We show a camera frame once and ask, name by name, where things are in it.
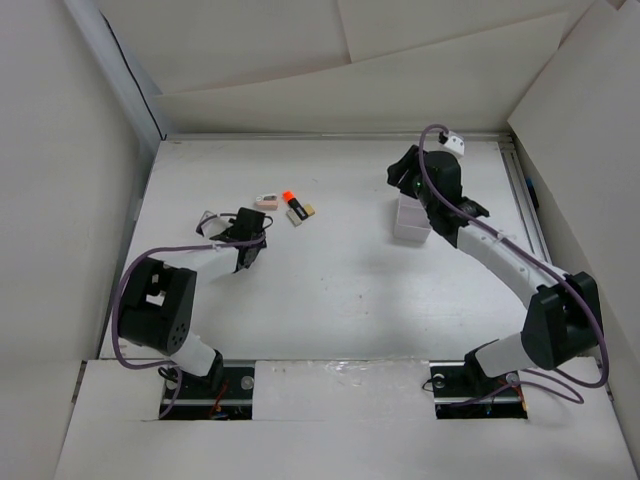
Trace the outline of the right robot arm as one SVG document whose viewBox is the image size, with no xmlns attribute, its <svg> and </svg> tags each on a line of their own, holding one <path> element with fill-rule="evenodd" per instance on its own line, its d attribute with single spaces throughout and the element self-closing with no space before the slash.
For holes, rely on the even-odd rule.
<svg viewBox="0 0 640 480">
<path fill-rule="evenodd" d="M 461 167 L 445 151 L 413 145 L 387 169 L 387 182 L 417 200 L 432 229 L 501 280 L 526 307 L 521 331 L 464 357 L 462 381 L 484 395 L 499 377 L 528 368 L 553 371 L 601 345 L 604 335 L 595 280 L 570 275 L 529 255 L 487 223 L 488 210 L 466 197 Z"/>
</svg>

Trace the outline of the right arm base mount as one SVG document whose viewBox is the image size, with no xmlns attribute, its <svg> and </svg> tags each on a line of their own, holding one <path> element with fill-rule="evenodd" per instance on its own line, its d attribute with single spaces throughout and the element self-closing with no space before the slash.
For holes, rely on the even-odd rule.
<svg viewBox="0 0 640 480">
<path fill-rule="evenodd" d="M 438 420 L 528 418 L 524 394 L 515 371 L 487 377 L 468 354 L 463 360 L 429 362 L 422 389 L 433 395 Z"/>
</svg>

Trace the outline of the orange highlighter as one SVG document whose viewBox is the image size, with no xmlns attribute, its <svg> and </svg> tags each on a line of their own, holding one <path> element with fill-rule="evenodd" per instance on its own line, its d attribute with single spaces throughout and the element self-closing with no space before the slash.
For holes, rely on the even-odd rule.
<svg viewBox="0 0 640 480">
<path fill-rule="evenodd" d="M 303 205 L 298 201 L 297 197 L 291 191 L 285 191 L 282 194 L 282 197 L 285 203 L 290 207 L 290 209 L 297 215 L 297 217 L 304 221 L 308 218 L 308 214 L 303 207 Z"/>
</svg>

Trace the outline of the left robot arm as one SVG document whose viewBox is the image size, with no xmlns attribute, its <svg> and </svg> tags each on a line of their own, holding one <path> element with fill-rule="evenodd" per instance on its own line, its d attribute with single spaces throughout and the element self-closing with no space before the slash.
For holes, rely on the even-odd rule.
<svg viewBox="0 0 640 480">
<path fill-rule="evenodd" d="M 176 383 L 201 396 L 216 394 L 224 382 L 222 354 L 191 331 L 196 289 L 251 267 L 267 247 L 273 218 L 241 207 L 235 213 L 206 211 L 195 232 L 202 244 L 155 247 L 136 257 L 117 287 L 111 311 L 111 342 L 116 358 L 132 370 L 119 341 L 163 356 L 149 368 L 175 371 Z"/>
</svg>

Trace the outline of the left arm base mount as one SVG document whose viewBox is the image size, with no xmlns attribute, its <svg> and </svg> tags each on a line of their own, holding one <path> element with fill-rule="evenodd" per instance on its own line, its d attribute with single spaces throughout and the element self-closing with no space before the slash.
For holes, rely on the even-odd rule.
<svg viewBox="0 0 640 480">
<path fill-rule="evenodd" d="M 219 386 L 211 390 L 203 381 L 183 375 L 179 389 L 174 370 L 159 368 L 164 380 L 159 405 L 161 420 L 244 421 L 253 414 L 255 363 L 232 361 L 224 365 Z"/>
</svg>

